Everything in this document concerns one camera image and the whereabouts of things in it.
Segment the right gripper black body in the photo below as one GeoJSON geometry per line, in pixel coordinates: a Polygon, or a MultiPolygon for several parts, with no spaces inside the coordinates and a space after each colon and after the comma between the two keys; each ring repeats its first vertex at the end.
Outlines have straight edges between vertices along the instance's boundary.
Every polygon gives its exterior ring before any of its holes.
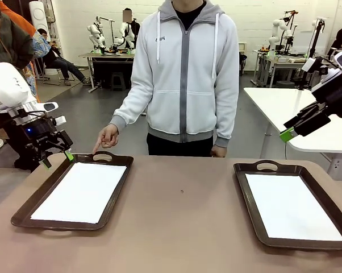
{"type": "Polygon", "coordinates": [[[316,101],[323,105],[326,116],[337,115],[342,117],[342,73],[339,72],[326,82],[320,82],[312,89],[316,101]]]}

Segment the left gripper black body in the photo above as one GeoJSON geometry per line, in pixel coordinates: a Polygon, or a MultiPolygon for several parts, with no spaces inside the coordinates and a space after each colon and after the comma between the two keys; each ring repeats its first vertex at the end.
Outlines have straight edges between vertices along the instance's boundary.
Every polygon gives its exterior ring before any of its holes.
{"type": "Polygon", "coordinates": [[[57,134],[55,118],[35,118],[27,123],[17,125],[17,139],[21,146],[44,144],[46,147],[65,147],[57,134]]]}

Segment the person's right hand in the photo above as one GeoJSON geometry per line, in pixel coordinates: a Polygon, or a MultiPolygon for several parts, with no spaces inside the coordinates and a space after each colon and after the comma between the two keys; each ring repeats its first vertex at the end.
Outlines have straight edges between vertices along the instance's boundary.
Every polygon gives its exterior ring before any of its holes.
{"type": "Polygon", "coordinates": [[[104,127],[98,135],[98,139],[95,143],[93,148],[93,154],[95,154],[100,147],[102,148],[112,148],[118,143],[118,128],[113,125],[109,124],[104,127]]]}

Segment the person's left hand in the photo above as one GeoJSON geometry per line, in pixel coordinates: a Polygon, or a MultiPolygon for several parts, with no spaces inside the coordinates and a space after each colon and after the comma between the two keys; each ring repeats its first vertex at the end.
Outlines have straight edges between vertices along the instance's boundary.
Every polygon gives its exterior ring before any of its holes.
{"type": "Polygon", "coordinates": [[[219,147],[217,145],[213,145],[211,149],[211,156],[215,158],[225,158],[227,155],[227,147],[219,147]]]}

